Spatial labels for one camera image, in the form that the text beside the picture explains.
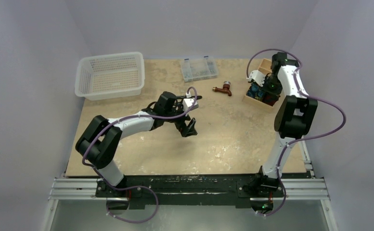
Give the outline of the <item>wooden compartment box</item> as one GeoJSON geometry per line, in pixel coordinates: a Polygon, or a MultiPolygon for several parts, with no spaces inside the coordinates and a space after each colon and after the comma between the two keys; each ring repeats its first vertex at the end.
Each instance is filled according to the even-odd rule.
{"type": "Polygon", "coordinates": [[[262,83],[261,85],[259,85],[256,82],[256,79],[262,79],[263,81],[266,77],[269,77],[270,74],[271,60],[263,59],[258,65],[258,68],[256,70],[253,70],[249,74],[248,82],[250,83],[250,87],[243,96],[243,103],[246,103],[250,106],[254,106],[256,108],[260,108],[267,112],[278,110],[281,103],[282,95],[272,97],[270,94],[262,90],[262,83]]]}

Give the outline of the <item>white plastic basket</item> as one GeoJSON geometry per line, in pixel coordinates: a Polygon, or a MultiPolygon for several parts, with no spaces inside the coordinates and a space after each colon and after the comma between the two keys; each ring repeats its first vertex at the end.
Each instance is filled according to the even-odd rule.
{"type": "Polygon", "coordinates": [[[137,96],[144,83],[144,58],[140,52],[85,57],[77,66],[75,95],[90,101],[137,96]]]}

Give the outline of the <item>red navy striped tie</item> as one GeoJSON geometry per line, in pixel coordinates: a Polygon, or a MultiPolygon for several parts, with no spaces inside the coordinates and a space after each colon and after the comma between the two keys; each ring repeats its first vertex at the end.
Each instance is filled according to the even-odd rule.
{"type": "Polygon", "coordinates": [[[279,98],[280,98],[280,95],[266,94],[263,97],[262,102],[267,104],[267,105],[274,106],[275,103],[279,100],[279,98]]]}

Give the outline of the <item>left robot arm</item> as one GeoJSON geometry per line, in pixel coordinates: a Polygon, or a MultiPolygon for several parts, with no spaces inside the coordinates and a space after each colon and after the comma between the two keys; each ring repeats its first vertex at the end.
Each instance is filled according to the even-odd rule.
{"type": "Polygon", "coordinates": [[[158,100],[139,112],[120,118],[95,116],[75,145],[82,163],[91,167],[106,181],[107,190],[115,197],[126,192],[126,177],[114,162],[119,142],[140,132],[152,131],[164,123],[172,123],[182,137],[197,135],[196,119],[188,113],[199,107],[200,95],[191,95],[191,87],[184,95],[161,93],[158,100]]]}

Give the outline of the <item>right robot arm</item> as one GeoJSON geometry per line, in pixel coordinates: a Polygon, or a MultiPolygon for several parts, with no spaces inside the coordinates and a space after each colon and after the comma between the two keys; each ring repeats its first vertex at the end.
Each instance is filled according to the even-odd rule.
{"type": "Polygon", "coordinates": [[[317,110],[316,100],[300,94],[301,80],[294,76],[299,67],[299,61],[288,58],[286,52],[278,52],[272,56],[271,74],[261,86],[268,95],[277,97],[284,93],[285,98],[274,120],[275,143],[253,182],[253,190],[260,196],[280,187],[283,166],[295,141],[309,132],[317,110]]]}

